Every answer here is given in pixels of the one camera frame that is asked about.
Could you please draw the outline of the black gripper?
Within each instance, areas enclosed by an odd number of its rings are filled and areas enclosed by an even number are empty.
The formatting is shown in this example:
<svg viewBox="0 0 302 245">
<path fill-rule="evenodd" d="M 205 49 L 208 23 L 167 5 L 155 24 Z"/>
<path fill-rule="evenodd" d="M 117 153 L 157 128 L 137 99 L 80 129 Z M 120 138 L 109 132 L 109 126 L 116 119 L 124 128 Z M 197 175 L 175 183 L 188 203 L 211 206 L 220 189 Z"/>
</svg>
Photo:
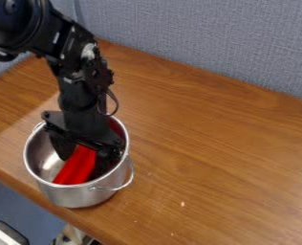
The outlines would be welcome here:
<svg viewBox="0 0 302 245">
<path fill-rule="evenodd" d="M 91 178 L 107 174 L 120 160 L 123 140 L 111 128 L 112 117 L 95 109 L 84 112 L 44 111 L 45 132 L 53 150 L 63 161 L 72 156 L 76 146 L 99 150 Z"/>
</svg>

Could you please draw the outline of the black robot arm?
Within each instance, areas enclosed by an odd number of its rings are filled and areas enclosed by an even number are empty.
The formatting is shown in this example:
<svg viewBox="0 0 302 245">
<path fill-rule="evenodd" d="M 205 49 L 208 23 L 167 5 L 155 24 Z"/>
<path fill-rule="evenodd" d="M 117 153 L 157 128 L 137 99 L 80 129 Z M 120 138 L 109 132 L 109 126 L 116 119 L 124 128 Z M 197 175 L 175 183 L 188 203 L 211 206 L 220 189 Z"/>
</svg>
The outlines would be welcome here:
<svg viewBox="0 0 302 245">
<path fill-rule="evenodd" d="M 59 109 L 41 114 L 51 145 L 65 162 L 81 152 L 75 177 L 96 178 L 119 159 L 124 143 L 109 126 L 113 78 L 95 35 L 49 0 L 0 0 L 0 61 L 25 52 L 45 59 L 57 81 Z"/>
</svg>

